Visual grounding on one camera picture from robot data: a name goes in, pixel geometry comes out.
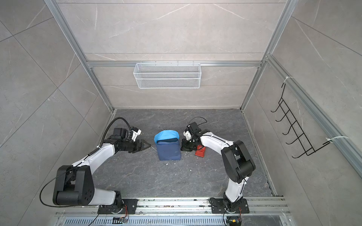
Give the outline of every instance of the black cable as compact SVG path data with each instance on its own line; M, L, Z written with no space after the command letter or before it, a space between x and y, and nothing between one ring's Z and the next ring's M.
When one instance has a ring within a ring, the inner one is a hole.
M52 206L52 205L45 204L45 203L43 202L43 200L42 200L42 192L43 192L44 188L45 188L50 182L52 182L52 181L55 180L56 178L62 176L63 174L66 174L67 172L72 171L75 167L77 167L77 166L79 166L80 164L82 164L83 161L84 161L87 157L88 157L88 155L87 155L84 159L82 159L82 161L81 161L78 165L70 168L69 170L65 171L65 172L62 173L62 174L59 174L58 176L54 177L53 179L51 179L48 183L46 183L46 184L43 186L43 188L40 190L40 193L39 193L39 200L40 200L40 202L41 202L44 206L56 207L56 208L73 207L73 206Z
M93 220L90 224L88 224L88 226L90 226L91 224L93 224L93 222L97 219L98 216L99 216L99 214L96 216L96 218L94 218L94 220Z
M196 150L194 150L194 149L188 149L188 148L184 148L184 149L185 149L185 150L190 150L190 151L199 151L199 150L203 149L204 147L205 147L205 146L202 145L201 148L196 149Z
M226 223L225 223L225 220L224 220L225 213L226 213L226 208L225 208L225 212L223 214L223 222L224 222L224 225L227 226Z
M218 140L221 140L220 138L217 138L217 137L211 136L211 135L203 135L203 136L214 137L214 138L216 138ZM224 140L221 140L221 141L225 142L225 144L227 144L230 147L230 145L226 141L224 141Z
M204 117L196 116L196 117L193 117L193 118L189 121L189 124L190 124L190 122L191 122L193 119L195 119L195 118L202 118L202 119L204 119L204 120L205 120L205 122L200 123L200 124L198 124L198 125L201 125L201 124L207 123L207 120L206 120Z
M209 198L210 206L214 207L215 205L211 204L211 199L215 199L215 198Z
M112 125L116 120L118 120L118 119L122 119L122 120L127 124L128 129L131 131L131 126L129 125L129 123L128 123L124 118L122 118L122 117L117 117L117 118L113 119L113 120L110 122L110 124L107 126L106 130L105 130L104 133L103 133L102 140L101 140L101 142L100 142L100 144L99 144L99 147L100 147L100 148L102 147L102 145L103 145L103 143L104 143L104 138L106 137L109 128L110 128L111 125Z

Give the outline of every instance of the red block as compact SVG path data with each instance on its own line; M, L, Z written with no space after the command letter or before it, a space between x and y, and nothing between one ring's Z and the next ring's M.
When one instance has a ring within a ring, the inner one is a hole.
M206 150L205 146L203 147L202 145L198 145L195 155L200 156L200 157L204 157L205 156L205 150Z

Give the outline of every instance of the metal grate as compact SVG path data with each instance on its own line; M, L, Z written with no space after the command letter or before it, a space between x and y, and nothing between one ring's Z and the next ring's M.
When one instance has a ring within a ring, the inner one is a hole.
M201 66L198 63L138 63L133 71L140 89L199 88Z
M67 217L63 226L83 226L88 225L94 220L95 217ZM120 225L113 224L112 216L99 216L93 225ZM224 225L221 216L176 216L176 217L130 217L127 223L123 225L128 226L169 226L169 225Z

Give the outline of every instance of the black metal hook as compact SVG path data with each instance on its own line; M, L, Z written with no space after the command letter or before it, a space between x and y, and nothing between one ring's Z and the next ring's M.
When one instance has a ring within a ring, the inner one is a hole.
M331 141L327 141L327 142L323 143L320 148L318 148L318 149L316 149L316 150L314 149L314 147L313 147L313 145L311 144L311 142L309 141L307 135L306 135L305 132L303 131L303 128L300 126L300 124L299 124L299 122L297 121L296 117L294 116L293 112L290 110L288 104L287 104L287 103L284 101L284 99L283 99L283 94L284 94L284 90L285 90L285 83L282 84L282 87L281 87L281 88L283 88L283 91L282 91L282 95L281 95L281 97L280 97L280 99L279 99L279 101L278 101L278 107L277 107L277 109L276 109L275 111L271 111L271 112L274 113L274 112L276 112L279 108L282 109L284 115L283 115L283 117L281 118L281 120L279 120L279 121L276 120L276 122L282 121L282 120L284 119L284 117L286 116L286 118L287 118L287 120L288 120L288 122L289 122L289 124L290 124L290 127L289 127L288 132L287 132L287 133L283 133L283 135L288 135L289 132L290 132L290 130L293 129L294 134L297 136L297 138L296 138L295 140L293 140L292 143L287 143L287 142L286 142L286 144L289 144L289 145L290 145L290 144L293 144L295 141L298 140L299 143L301 144L302 148L303 148L303 151L304 151L304 152L303 152L301 155L299 155L299 156L297 156L297 157L294 157L294 156L292 156L292 157L293 157L293 158L299 158L299 157L301 157L301 156L304 155L304 154L306 154L307 156L309 156L309 155L315 153L316 151L320 150L321 148L323 148L323 147L327 146L328 144L330 144ZM282 104L283 102L284 102L285 106L286 106L287 109L288 109L286 112L285 112L285 110L283 109L283 107L281 106L281 104ZM293 122L293 123L291 123L289 117L287 116L287 114L288 114L289 112L291 113L292 117L294 118L294 122ZM301 131L302 131L302 134L300 134L299 136L297 135L297 133L296 133L296 131L295 131L295 128L293 127L293 125L294 125L295 123L299 126L299 128L300 128ZM306 137L309 145L311 146L308 150L305 149L304 144L303 144L303 143L301 142L301 140L300 140L300 137L301 137L302 135L304 135L304 136Z

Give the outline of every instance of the marble wall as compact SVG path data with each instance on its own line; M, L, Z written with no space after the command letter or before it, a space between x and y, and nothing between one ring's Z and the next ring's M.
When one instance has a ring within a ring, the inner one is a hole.
M261 60L285 1L58 4L88 60ZM95 71L115 108L239 108L256 68L202 68L192 90L139 89L132 68Z
M362 1L300 0L273 53L362 150Z
M102 60L261 60L285 5L278 0L58 2L87 57Z
M354 0L300 0L273 52L360 149L361 4ZM296 137L292 132L282 134L290 126L286 118L275 121L283 112L271 112L278 106L282 83L272 68L266 68L245 111L278 195L286 197L298 225L360 225L362 180L341 152L329 144L310 156L293 158L303 149L298 142L286 144ZM312 146L319 148L327 135L288 88L283 97ZM310 147L306 138L302 143Z
M288 207L297 225L359 225L362 180L341 152L333 145L310 156L303 155L300 143L292 145L296 136L278 107L283 80L272 68L266 68L245 114L278 195L286 197ZM327 135L287 87L283 98L303 128L312 146L317 149ZM300 127L294 126L301 134ZM310 147L301 137L303 145Z
M0 225L48 225L59 208L40 188L89 153L109 115L45 3L1 1Z
M133 67L96 67L115 108L239 108L256 67L203 67L198 89L140 89Z

